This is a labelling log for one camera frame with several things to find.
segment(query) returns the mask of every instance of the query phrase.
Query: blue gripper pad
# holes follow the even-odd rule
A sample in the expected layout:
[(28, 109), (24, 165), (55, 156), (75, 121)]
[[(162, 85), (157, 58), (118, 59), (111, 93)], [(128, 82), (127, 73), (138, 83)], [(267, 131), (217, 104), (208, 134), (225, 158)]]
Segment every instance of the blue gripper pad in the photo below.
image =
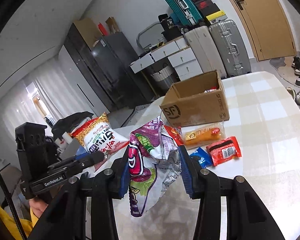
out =
[(186, 158), (189, 158), (190, 160), (190, 157), (184, 145), (179, 146), (178, 150), (181, 159), (181, 177), (183, 180), (183, 185), (185, 186), (186, 193), (189, 194), (190, 198), (192, 198), (194, 193), (192, 176), (186, 163)]
[(121, 176), (121, 186), (119, 190), (119, 196), (121, 198), (128, 192), (128, 187), (130, 184), (130, 171), (129, 171), (129, 163), (127, 161)]

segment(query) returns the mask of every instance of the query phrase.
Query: barcode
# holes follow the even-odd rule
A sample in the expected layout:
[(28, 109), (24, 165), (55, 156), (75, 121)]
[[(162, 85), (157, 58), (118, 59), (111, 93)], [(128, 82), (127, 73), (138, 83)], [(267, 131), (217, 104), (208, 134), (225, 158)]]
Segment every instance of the barcode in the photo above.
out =
[(222, 155), (223, 155), (223, 158), (228, 158), (230, 157), (231, 155), (234, 155), (235, 154), (235, 147), (234, 146), (231, 146), (229, 148), (226, 148), (226, 149), (222, 149)]

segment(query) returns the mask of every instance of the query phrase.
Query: silver suitcase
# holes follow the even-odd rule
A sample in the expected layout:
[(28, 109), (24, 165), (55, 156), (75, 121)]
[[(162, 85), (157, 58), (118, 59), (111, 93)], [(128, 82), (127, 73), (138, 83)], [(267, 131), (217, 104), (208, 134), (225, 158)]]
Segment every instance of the silver suitcase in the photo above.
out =
[(251, 72), (250, 60), (237, 25), (233, 20), (209, 27), (229, 77)]
[(207, 26), (201, 26), (185, 33), (185, 38), (203, 73), (218, 70), (221, 78), (227, 77), (225, 66)]

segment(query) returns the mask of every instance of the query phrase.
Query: wooden door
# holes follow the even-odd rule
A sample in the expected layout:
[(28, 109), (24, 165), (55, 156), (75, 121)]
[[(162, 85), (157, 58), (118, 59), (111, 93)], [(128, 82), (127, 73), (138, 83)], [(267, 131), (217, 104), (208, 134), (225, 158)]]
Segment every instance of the wooden door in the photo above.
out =
[(287, 17), (278, 0), (230, 0), (258, 60), (296, 54)]

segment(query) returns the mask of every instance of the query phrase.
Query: teal suitcase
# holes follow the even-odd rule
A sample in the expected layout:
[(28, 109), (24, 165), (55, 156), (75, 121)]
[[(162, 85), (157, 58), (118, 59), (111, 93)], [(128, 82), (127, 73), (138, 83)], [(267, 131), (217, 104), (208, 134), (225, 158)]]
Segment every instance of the teal suitcase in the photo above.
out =
[(183, 25), (196, 25), (202, 16), (191, 0), (165, 0)]

